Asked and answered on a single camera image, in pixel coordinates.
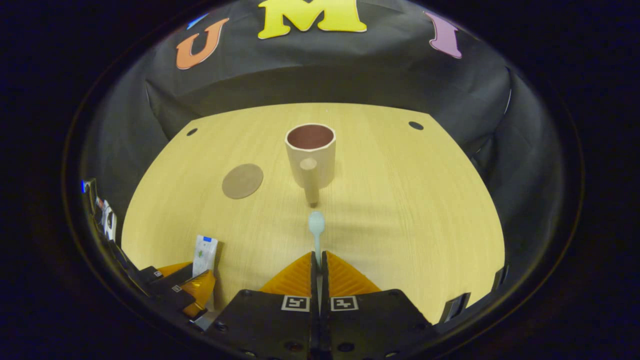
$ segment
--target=purple letter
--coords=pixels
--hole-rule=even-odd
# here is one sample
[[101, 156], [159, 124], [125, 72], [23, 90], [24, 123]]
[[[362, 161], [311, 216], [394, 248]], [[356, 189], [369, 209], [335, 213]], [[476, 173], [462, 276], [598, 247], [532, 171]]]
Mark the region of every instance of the purple letter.
[[433, 21], [433, 30], [436, 33], [436, 38], [430, 40], [429, 44], [438, 51], [460, 59], [462, 53], [458, 50], [458, 42], [456, 41], [456, 31], [458, 29], [435, 14], [428, 12], [424, 12], [424, 14]]

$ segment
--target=letter m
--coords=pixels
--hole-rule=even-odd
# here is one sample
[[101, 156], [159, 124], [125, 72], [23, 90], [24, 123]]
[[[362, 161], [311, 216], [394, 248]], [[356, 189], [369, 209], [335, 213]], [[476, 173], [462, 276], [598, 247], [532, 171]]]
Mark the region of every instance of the letter m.
[[261, 39], [286, 35], [290, 26], [283, 23], [287, 17], [300, 31], [307, 31], [321, 12], [324, 20], [318, 22], [318, 28], [325, 31], [367, 31], [367, 25], [360, 22], [356, 0], [267, 0], [258, 5], [264, 8], [264, 29], [258, 33]]

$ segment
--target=mug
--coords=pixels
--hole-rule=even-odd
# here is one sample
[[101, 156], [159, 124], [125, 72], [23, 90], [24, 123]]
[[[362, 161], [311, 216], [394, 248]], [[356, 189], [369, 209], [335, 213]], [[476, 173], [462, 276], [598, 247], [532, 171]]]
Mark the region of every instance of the mug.
[[289, 130], [284, 142], [293, 178], [305, 189], [309, 203], [317, 202], [317, 191], [333, 180], [335, 131], [322, 124], [302, 124]]

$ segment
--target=light blue spoon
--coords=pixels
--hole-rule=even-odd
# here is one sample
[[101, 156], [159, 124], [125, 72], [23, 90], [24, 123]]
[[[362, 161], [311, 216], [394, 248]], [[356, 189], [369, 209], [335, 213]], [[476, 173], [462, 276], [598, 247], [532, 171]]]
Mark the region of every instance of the light blue spoon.
[[318, 263], [318, 267], [322, 266], [321, 259], [322, 255], [320, 253], [320, 234], [324, 231], [324, 216], [320, 211], [314, 211], [309, 215], [309, 231], [314, 235], [316, 239], [316, 261]]

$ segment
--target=round coaster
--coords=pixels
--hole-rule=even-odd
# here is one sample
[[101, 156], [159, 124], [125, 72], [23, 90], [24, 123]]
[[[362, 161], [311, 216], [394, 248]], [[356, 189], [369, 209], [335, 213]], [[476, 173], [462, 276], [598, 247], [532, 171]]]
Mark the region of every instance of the round coaster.
[[242, 199], [258, 190], [262, 178], [262, 169], [258, 165], [242, 164], [222, 180], [222, 192], [231, 199]]

